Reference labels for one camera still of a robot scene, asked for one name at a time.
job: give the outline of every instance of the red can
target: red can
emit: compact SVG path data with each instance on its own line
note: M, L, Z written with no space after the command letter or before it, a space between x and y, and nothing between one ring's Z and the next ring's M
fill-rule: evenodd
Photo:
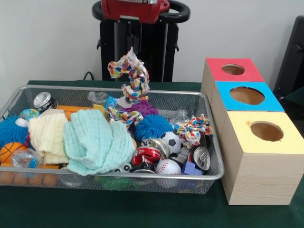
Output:
M133 166L137 166L142 162L154 164L155 161L158 161L161 158L161 152L153 147L141 146L137 148L134 152L132 158Z

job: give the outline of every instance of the white towel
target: white towel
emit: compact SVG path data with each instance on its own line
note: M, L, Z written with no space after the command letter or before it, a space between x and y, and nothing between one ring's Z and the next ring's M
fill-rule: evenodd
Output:
M30 119L28 131L31 144L43 154L43 164L68 163L63 150L63 129L66 122L63 113Z

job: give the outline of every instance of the green tablecloth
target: green tablecloth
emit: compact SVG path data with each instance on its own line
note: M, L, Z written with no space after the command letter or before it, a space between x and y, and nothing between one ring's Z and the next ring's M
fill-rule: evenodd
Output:
M105 81L32 85L119 87ZM199 91L200 83L151 83ZM221 181L206 195L0 187L0 227L304 227L304 180L289 206L229 206Z

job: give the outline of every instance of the toy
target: toy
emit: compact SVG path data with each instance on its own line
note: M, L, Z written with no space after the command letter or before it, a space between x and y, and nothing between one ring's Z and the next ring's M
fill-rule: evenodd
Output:
M142 141L149 138L159 138L165 132L172 131L167 119L161 115L147 115L135 130L136 139Z
M11 142L6 144L0 150L0 162L10 163L10 158L15 150L26 150L26 147L19 142Z
M68 121L71 121L71 115L73 113L76 113L79 110L90 110L90 109L93 109L93 108L91 108L91 107L76 107L76 106L58 105L57 109L65 111Z
M138 111L145 118L147 115L159 114L156 108L153 108L147 100L141 100L136 104L133 104L131 108L123 108L122 111L131 112Z
M15 124L18 117L16 115L8 116L0 122L0 148L10 142L24 143L28 135L27 127L19 127Z
M175 133L166 132L161 136L161 139L168 145L171 156L174 156L173 154L178 154L181 150L181 140Z
M27 120L25 119L22 119L22 118L18 118L16 121L15 121L15 124L19 127L29 127L29 123Z
M132 165L130 163L126 163L122 167L119 167L116 170L114 170L114 172L129 172L131 168Z
M178 175L181 174L181 168L175 161L165 159L158 162L156 166L156 173ZM156 183L165 189L177 186L178 182L178 179L156 179Z
M140 121L143 120L143 116L137 111L128 113L124 111L117 111L113 108L107 108L106 112L108 114L108 117L122 122L124 125L126 125L127 128L129 128L132 123L134 123L136 126Z
M24 172L17 172L14 178L14 183L19 186L24 186L28 182L28 176Z
M137 59L133 52L133 47L118 62L112 61L108 65L111 78L119 78L123 74L129 74L130 85L122 85L123 95L127 103L136 104L141 99L147 99L143 95L150 89L149 74L143 65L144 63Z
M11 164L2 163L1 167L11 167ZM4 185L9 185L13 182L15 178L15 172L0 172L0 183Z
M30 148L15 150L10 157L10 163L18 168L36 168L43 162L40 154Z
M27 121L38 116L40 116L40 112L33 108L25 109L19 114L19 118Z
M184 168L182 169L182 174L203 175L203 171L196 169L194 163L187 161Z
M191 120L181 124L177 130L181 143L188 149L200 143L200 136L213 135L213 129L209 125L209 119L201 114L200 117L192 116Z
M50 173L47 173L45 176L44 176L44 179L43 179L43 184L47 187L54 187L57 183L57 175L56 174L50 174Z
M40 186L43 177L44 177L43 173L34 173L34 175L28 179L29 181L28 183L34 187Z

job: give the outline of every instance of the light green towel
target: light green towel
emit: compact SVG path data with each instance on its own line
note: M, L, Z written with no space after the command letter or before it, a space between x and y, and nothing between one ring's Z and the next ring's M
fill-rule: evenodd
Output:
M109 124L99 110L80 110L65 124L64 141L69 170L93 175L130 162L134 145L122 122Z

